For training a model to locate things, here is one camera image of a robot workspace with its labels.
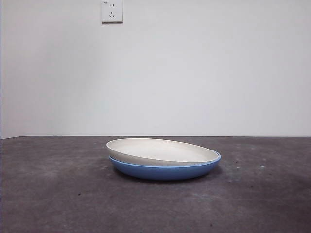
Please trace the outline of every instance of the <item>gray floor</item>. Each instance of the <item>gray floor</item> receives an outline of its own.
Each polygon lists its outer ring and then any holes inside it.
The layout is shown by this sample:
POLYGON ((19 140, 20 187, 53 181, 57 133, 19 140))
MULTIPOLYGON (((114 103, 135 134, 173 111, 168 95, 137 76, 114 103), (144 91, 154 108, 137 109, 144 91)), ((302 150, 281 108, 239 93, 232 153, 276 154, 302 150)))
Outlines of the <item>gray floor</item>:
POLYGON ((311 138, 161 137, 222 155, 178 182, 114 170, 116 138, 1 140, 1 232, 311 232, 311 138))

